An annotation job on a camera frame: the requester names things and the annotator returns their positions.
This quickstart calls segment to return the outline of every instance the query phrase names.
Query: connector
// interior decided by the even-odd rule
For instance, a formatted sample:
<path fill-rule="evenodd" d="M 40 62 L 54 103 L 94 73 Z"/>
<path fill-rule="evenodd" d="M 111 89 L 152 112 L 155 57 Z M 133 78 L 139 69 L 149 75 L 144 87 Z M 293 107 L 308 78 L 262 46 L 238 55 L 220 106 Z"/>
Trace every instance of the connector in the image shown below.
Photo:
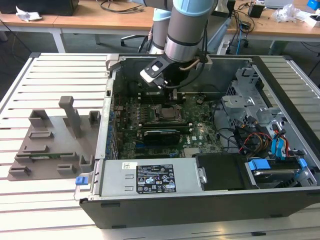
<path fill-rule="evenodd" d="M 275 124 L 275 123 L 272 124 L 272 130 L 273 131 L 279 131 L 279 128 L 278 128 L 277 124 Z"/>
<path fill-rule="evenodd" d="M 240 24 L 239 24 L 240 28 L 242 30 L 247 30 L 249 31 L 249 29 L 251 28 L 251 23 L 250 22 L 247 22 L 247 21 L 241 21 Z"/>
<path fill-rule="evenodd" d="M 249 124 L 256 124 L 256 123 L 258 123 L 258 122 L 257 122 L 257 119 L 255 119 L 253 116 L 248 116 L 248 117 L 247 117 L 247 122 L 248 122 Z"/>
<path fill-rule="evenodd" d="M 287 132 L 286 130 L 282 129 L 282 130 L 278 133 L 278 135 L 279 135 L 279 136 L 282 136 L 282 135 L 286 134 L 286 132 Z"/>

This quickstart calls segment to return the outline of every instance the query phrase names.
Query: silver metal panel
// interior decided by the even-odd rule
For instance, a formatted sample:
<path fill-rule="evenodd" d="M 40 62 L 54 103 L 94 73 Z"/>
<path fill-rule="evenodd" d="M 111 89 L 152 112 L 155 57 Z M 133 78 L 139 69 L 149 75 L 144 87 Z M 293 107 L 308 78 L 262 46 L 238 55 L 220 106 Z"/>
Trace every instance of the silver metal panel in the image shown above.
<path fill-rule="evenodd" d="M 136 163 L 138 166 L 146 165 L 173 165 L 176 193 L 202 192 L 195 158 L 163 159 L 134 159 L 134 160 L 108 160 L 105 162 L 104 177 L 102 182 L 102 197 L 139 196 L 137 193 L 136 168 L 123 169 L 123 163 Z M 125 191 L 125 187 L 133 187 L 132 191 Z M 160 193 L 156 195 L 168 195 L 172 193 Z"/>
<path fill-rule="evenodd" d="M 279 56 L 262 57 L 270 72 L 286 92 L 292 103 L 302 114 L 311 129 L 319 137 L 320 131 L 320 92 L 317 86 L 290 60 Z M 277 103 L 267 89 L 263 89 L 270 103 Z"/>
<path fill-rule="evenodd" d="M 21 83 L 21 79 L 27 79 L 29 64 L 33 66 L 92 66 L 100 67 L 105 65 L 106 54 L 89 53 L 43 53 L 40 59 L 33 61 L 29 59 L 19 77 L 14 84 Z M 267 57 L 272 61 L 284 61 L 283 58 Z M 14 100 L 59 100 L 62 94 L 68 94 L 75 97 L 75 100 L 100 100 L 103 101 L 105 94 L 105 85 L 101 86 L 100 91 L 85 91 L 89 85 L 71 91 L 54 92 L 49 91 L 53 84 L 46 86 L 45 92 L 21 92 L 15 91 L 13 86 L 6 95 L 5 101 L 1 103 L 6 106 L 7 102 Z M 299 91 L 288 92 L 288 94 L 309 94 Z M 78 108 L 80 115 L 86 115 L 92 108 Z M 61 116 L 64 111 L 50 108 L 46 110 L 50 116 Z M 31 113 L 30 108 L 8 109 L 4 108 L 0 112 L 0 123 L 3 118 L 26 119 Z M 26 128 L 3 129 L 0 127 L 0 141 L 21 140 L 23 131 Z M 10 166 L 14 161 L 15 151 L 1 152 L 0 164 Z M 155 226 L 155 227 L 137 227 L 128 229 L 108 229 L 101 230 L 95 227 L 93 221 L 88 215 L 77 206 L 74 201 L 73 190 L 75 188 L 74 179 L 61 180 L 37 180 L 29 182 L 9 182 L 0 180 L 0 238 L 6 239 L 74 239 L 81 237 L 84 239 L 95 240 L 124 240 L 124 239 L 144 239 L 144 240 L 172 240 L 172 239 L 252 239 L 251 232 L 265 232 L 266 236 L 256 236 L 257 240 L 310 240 L 318 239 L 320 236 L 320 204 L 307 207 L 290 217 L 271 218 L 271 219 L 251 219 L 227 222 L 212 222 L 201 224 L 182 224 L 175 226 Z M 83 190 L 83 196 L 88 196 L 90 186 Z"/>

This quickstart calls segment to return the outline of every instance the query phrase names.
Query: white paper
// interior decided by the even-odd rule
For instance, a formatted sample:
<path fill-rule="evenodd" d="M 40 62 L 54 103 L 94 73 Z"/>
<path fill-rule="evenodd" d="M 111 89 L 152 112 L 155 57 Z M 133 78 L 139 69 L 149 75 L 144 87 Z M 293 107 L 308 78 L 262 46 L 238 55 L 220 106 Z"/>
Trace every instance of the white paper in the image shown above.
<path fill-rule="evenodd" d="M 299 11 L 299 12 L 294 16 L 294 18 L 295 18 L 295 19 L 299 19 L 299 20 L 301 20 L 301 21 L 304 21 L 306 18 L 310 17 L 311 15 L 313 15 L 313 14 L 310 13 L 310 12 Z"/>
<path fill-rule="evenodd" d="M 27 11 L 23 11 L 21 9 L 19 9 L 17 6 L 16 8 L 16 14 L 21 20 L 29 22 L 32 20 L 39 20 L 42 19 L 42 17 L 40 17 L 38 12 L 27 12 Z"/>

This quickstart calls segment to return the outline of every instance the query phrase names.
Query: cable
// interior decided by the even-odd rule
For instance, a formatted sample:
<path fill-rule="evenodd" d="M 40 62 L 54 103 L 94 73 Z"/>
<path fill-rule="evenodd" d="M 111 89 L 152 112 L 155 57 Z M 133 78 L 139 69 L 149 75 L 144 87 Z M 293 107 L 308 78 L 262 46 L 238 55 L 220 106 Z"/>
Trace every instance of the cable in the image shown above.
<path fill-rule="evenodd" d="M 306 43 L 305 41 L 302 41 L 301 43 L 304 43 L 305 45 L 308 45 L 308 46 L 310 46 L 310 47 L 319 47 L 319 46 L 320 46 L 320 44 L 318 44 L 318 45 L 311 45 L 311 44 L 309 44 L 309 43 Z"/>
<path fill-rule="evenodd" d="M 245 7 L 251 7 L 252 3 L 253 3 L 253 1 L 242 3 L 242 4 L 240 4 L 240 5 L 238 6 L 238 10 L 242 10 L 242 9 L 244 9 Z"/>
<path fill-rule="evenodd" d="M 255 149 L 255 150 L 251 150 L 251 153 L 249 153 L 247 155 L 247 157 L 253 157 L 254 155 L 256 155 L 258 152 L 260 152 L 262 150 L 262 147 L 263 147 L 263 140 L 262 138 L 256 133 L 256 132 L 253 132 L 251 133 L 244 141 L 242 147 L 239 149 L 239 152 L 241 152 L 241 150 L 245 149 L 243 146 L 245 146 L 245 144 L 247 143 L 247 141 L 251 138 L 251 137 L 257 137 L 260 141 L 259 143 L 259 146 Z"/>
<path fill-rule="evenodd" d="M 229 141 L 230 143 L 233 143 L 234 145 L 238 146 L 239 144 L 236 142 L 236 141 L 233 141 L 230 139 L 230 137 L 226 137 L 225 135 L 223 135 L 221 132 L 219 132 L 219 130 L 216 128 L 215 126 L 215 113 L 216 113 L 216 110 L 218 108 L 218 105 L 219 105 L 219 102 L 220 101 L 217 101 L 217 103 L 215 104 L 214 106 L 214 110 L 213 110 L 213 113 L 212 113 L 212 126 L 213 126 L 213 129 L 219 133 L 220 137 L 223 137 L 224 139 L 226 139 L 227 141 Z M 245 145 L 241 145 L 241 147 L 244 149 L 244 150 L 247 150 L 248 152 L 253 152 L 250 148 L 246 147 Z"/>
<path fill-rule="evenodd" d="M 204 38 L 204 41 L 202 41 L 202 53 L 204 54 L 204 56 L 207 55 L 207 51 L 208 51 L 208 33 L 207 33 L 207 26 L 208 26 L 208 21 L 206 21 L 206 24 L 204 26 L 204 32 L 203 32 L 203 38 Z M 204 68 L 205 68 L 205 65 L 206 63 L 203 62 L 202 65 L 201 65 L 201 68 L 200 70 L 198 71 L 197 75 L 193 78 L 191 78 L 190 80 L 188 81 L 185 81 L 185 83 L 180 83 L 179 85 L 176 85 L 176 86 L 165 86 L 166 89 L 180 89 L 182 87 L 185 87 L 189 84 L 191 84 L 194 80 L 196 80 L 200 75 L 201 73 L 203 72 Z"/>
<path fill-rule="evenodd" d="M 200 59 L 198 58 L 197 60 L 195 60 L 193 63 L 191 63 L 189 66 L 187 67 L 179 67 L 180 71 L 189 71 L 192 68 L 194 68 L 195 66 L 197 66 L 197 64 L 200 62 Z"/>
<path fill-rule="evenodd" d="M 140 141 L 140 140 L 137 140 L 137 139 L 135 139 L 134 142 L 139 142 L 139 143 L 145 144 L 143 141 Z"/>
<path fill-rule="evenodd" d="M 112 13 L 116 13 L 116 14 L 133 14 L 133 13 L 140 13 L 140 12 L 143 11 L 142 5 L 137 5 L 137 6 L 134 6 L 134 7 L 130 7 L 128 9 L 123 9 L 123 10 L 114 10 L 114 9 L 110 8 L 110 5 L 111 5 L 111 1 L 110 0 L 105 0 L 102 3 L 99 3 L 99 0 L 95 0 L 95 1 L 100 5 L 100 7 L 103 10 L 106 10 L 106 11 L 109 11 L 109 12 L 112 12 Z M 108 7 L 103 6 L 105 3 L 109 3 Z"/>
<path fill-rule="evenodd" d="M 234 33 L 234 35 L 233 35 L 233 37 L 232 37 L 232 40 L 231 40 L 231 42 L 230 42 L 230 46 L 232 45 L 232 43 L 234 42 L 234 39 L 235 39 L 235 37 L 236 37 L 236 35 L 237 35 L 237 32 L 238 32 L 238 27 L 239 27 L 239 13 L 237 13 L 235 10 L 233 10 L 233 16 L 234 16 L 234 18 L 235 18 L 235 25 L 236 25 L 236 30 L 235 30 L 235 33 Z"/>
<path fill-rule="evenodd" d="M 146 43 L 146 47 L 145 47 L 145 53 L 147 54 L 152 46 L 152 41 L 154 39 L 154 25 L 152 25 L 149 34 L 148 34 L 148 42 Z"/>
<path fill-rule="evenodd" d="M 214 85 L 213 83 L 205 83 L 205 84 L 202 84 L 200 85 L 200 89 L 199 89 L 199 92 L 202 93 L 203 92 L 203 88 L 204 86 L 211 86 L 213 87 L 215 90 L 217 90 L 220 94 L 225 94 L 226 92 L 225 91 L 221 91 L 216 85 Z"/>
<path fill-rule="evenodd" d="M 239 53 L 240 43 L 241 43 L 241 35 L 242 35 L 242 27 L 240 25 L 240 38 L 239 38 L 239 42 L 238 42 L 238 47 L 236 48 L 235 55 L 238 55 L 238 53 Z"/>
<path fill-rule="evenodd" d="M 32 51 L 30 50 L 30 48 L 27 47 L 27 45 L 13 32 L 11 31 L 11 29 L 0 19 L 0 22 L 20 41 L 20 43 L 22 43 L 22 45 L 28 49 L 28 51 L 30 53 L 32 53 Z"/>
<path fill-rule="evenodd" d="M 314 72 L 314 70 L 316 69 L 316 67 L 320 64 L 320 60 L 314 65 L 314 67 L 311 69 L 311 71 L 308 74 L 308 77 L 311 76 L 311 74 Z"/>
<path fill-rule="evenodd" d="M 309 51 L 311 51 L 311 52 L 313 52 L 313 53 L 315 53 L 315 54 L 318 54 L 318 57 L 320 56 L 320 52 L 319 52 L 319 51 L 314 51 L 314 50 L 308 48 L 308 47 L 304 44 L 303 41 L 301 41 L 300 43 L 301 43 L 306 49 L 308 49 Z"/>
<path fill-rule="evenodd" d="M 15 42 L 16 42 L 16 36 L 14 36 L 14 39 L 13 39 L 13 43 L 12 43 L 12 55 L 13 55 L 13 57 L 14 57 L 14 59 L 17 61 L 17 62 L 19 62 L 19 63 L 21 63 L 21 64 L 25 64 L 26 63 L 26 61 L 20 61 L 18 58 L 17 58 L 17 56 L 15 55 Z"/>

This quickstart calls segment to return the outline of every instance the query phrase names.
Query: warning label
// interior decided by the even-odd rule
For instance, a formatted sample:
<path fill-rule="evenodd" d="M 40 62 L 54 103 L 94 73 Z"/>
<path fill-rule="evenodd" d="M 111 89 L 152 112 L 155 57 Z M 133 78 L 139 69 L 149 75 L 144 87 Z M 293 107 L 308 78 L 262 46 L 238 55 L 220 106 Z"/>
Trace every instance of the warning label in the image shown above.
<path fill-rule="evenodd" d="M 138 194 L 175 193 L 173 165 L 136 166 L 136 191 Z"/>

